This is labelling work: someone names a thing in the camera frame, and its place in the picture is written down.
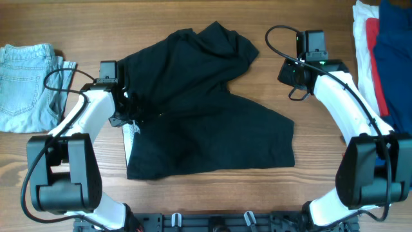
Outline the black shorts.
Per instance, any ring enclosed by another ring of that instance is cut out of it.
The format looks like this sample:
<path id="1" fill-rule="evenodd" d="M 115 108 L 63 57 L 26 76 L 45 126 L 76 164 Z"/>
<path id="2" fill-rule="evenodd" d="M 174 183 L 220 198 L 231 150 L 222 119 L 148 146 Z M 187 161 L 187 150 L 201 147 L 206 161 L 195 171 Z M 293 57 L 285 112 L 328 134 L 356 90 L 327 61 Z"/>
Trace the black shorts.
<path id="1" fill-rule="evenodd" d="M 294 122 L 227 87 L 258 53 L 215 22 L 198 33 L 177 30 L 120 60 L 138 126 L 127 177 L 292 167 Z"/>

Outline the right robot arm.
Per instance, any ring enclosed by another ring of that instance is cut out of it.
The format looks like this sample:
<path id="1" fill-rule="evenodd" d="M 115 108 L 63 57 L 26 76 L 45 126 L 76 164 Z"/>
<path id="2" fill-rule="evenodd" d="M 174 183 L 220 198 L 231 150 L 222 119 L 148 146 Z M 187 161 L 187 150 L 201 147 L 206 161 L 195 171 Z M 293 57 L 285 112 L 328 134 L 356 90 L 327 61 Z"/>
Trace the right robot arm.
<path id="1" fill-rule="evenodd" d="M 361 214 L 383 221 L 393 203 L 407 199 L 411 134 L 397 133 L 369 106 L 341 60 L 330 60 L 322 30 L 296 32 L 297 56 L 285 56 L 278 79 L 324 104 L 346 151 L 335 187 L 308 203 L 312 228 L 325 229 Z"/>

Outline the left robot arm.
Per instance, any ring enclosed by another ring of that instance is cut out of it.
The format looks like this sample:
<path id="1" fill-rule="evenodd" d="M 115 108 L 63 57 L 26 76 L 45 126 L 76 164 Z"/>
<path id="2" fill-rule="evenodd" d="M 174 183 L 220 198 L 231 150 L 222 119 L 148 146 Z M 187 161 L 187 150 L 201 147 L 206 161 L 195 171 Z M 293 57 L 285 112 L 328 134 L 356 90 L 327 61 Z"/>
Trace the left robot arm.
<path id="1" fill-rule="evenodd" d="M 143 231 L 127 204 L 102 190 L 93 142 L 106 121 L 126 123 L 126 88 L 116 61 L 102 61 L 100 75 L 79 91 L 79 101 L 47 135 L 26 145 L 28 172 L 21 188 L 21 208 L 30 220 L 52 224 L 87 222 L 95 231 Z"/>

